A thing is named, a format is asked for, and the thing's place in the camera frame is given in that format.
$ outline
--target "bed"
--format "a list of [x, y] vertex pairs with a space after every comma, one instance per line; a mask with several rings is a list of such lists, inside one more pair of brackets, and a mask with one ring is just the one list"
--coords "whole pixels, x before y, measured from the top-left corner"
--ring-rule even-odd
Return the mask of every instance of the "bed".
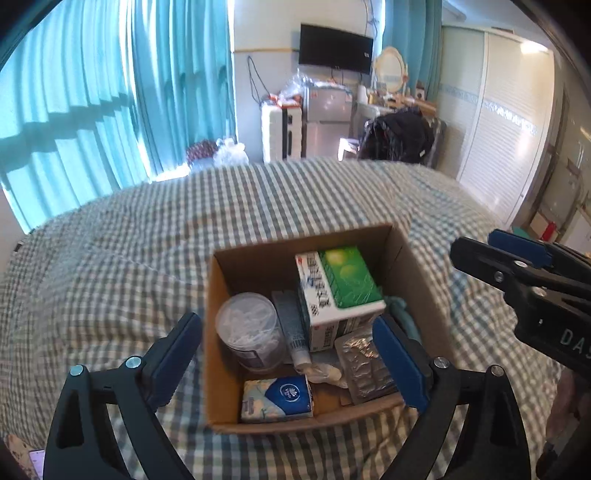
[[[61, 215], [28, 235], [0, 285], [0, 432], [42, 449], [69, 366], [117, 367], [145, 352], [181, 315], [203, 315], [215, 249], [396, 222], [430, 279], [456, 366], [507, 371], [532, 465], [541, 453], [560, 367], [517, 341], [500, 292], [455, 271], [461, 235], [497, 227], [459, 185], [422, 166], [333, 158], [206, 170], [145, 184]], [[201, 349], [157, 416], [196, 478], [377, 478], [415, 422], [400, 407], [331, 429], [276, 436], [212, 433]], [[457, 409], [432, 475], [451, 458]], [[117, 411], [129, 471], [143, 478]]]

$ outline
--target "open cardboard box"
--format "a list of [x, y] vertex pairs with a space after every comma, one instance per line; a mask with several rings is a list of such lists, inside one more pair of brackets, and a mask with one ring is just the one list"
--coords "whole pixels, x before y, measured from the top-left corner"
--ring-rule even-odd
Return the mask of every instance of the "open cardboard box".
[[247, 245], [216, 251], [209, 272], [209, 291], [203, 345], [206, 410], [209, 426], [219, 433], [281, 433], [347, 423], [402, 404], [399, 393], [360, 405], [341, 405], [342, 389], [312, 384], [314, 417], [276, 423], [240, 423], [245, 380], [294, 375], [288, 365], [257, 376], [238, 364], [217, 336], [215, 318], [222, 304], [237, 293], [252, 291], [271, 297], [273, 290], [295, 290], [298, 272], [295, 254], [355, 245], [385, 295], [404, 298], [431, 356], [453, 360], [441, 311], [419, 264], [401, 232], [393, 225], [378, 225], [311, 237]]

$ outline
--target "teal curtain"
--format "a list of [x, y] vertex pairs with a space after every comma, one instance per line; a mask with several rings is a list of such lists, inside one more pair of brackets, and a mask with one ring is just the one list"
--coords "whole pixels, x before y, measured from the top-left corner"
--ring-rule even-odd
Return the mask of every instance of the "teal curtain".
[[385, 0], [382, 46], [396, 48], [408, 64], [408, 86], [417, 81], [427, 99], [437, 96], [441, 64], [441, 0]]
[[234, 135], [223, 0], [63, 0], [0, 70], [0, 181], [26, 232]]
[[123, 14], [124, 62], [153, 172], [178, 167], [195, 142], [234, 136], [226, 1], [127, 0]]

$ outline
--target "metal screw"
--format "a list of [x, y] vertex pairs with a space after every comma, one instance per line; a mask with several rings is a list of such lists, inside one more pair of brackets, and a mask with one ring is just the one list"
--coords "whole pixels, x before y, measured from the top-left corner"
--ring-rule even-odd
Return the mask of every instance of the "metal screw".
[[130, 356], [125, 362], [127, 368], [138, 368], [142, 364], [142, 359], [138, 356]]
[[447, 368], [449, 367], [449, 360], [447, 358], [443, 358], [442, 356], [438, 356], [435, 360], [433, 360], [433, 364], [437, 368]]
[[74, 365], [70, 368], [70, 375], [73, 377], [77, 377], [84, 371], [84, 367], [82, 365]]
[[531, 291], [534, 292], [536, 295], [539, 295], [540, 297], [546, 296], [546, 291], [543, 288], [531, 287]]
[[493, 365], [491, 367], [491, 373], [495, 377], [502, 377], [503, 375], [505, 375], [505, 371], [503, 370], [503, 367], [500, 367], [499, 365]]

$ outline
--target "black bag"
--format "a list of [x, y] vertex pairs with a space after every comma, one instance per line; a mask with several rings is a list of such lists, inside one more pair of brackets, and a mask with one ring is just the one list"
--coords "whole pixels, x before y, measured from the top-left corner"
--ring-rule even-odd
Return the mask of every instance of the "black bag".
[[433, 140], [419, 107], [401, 108], [367, 124], [357, 158], [422, 163]]

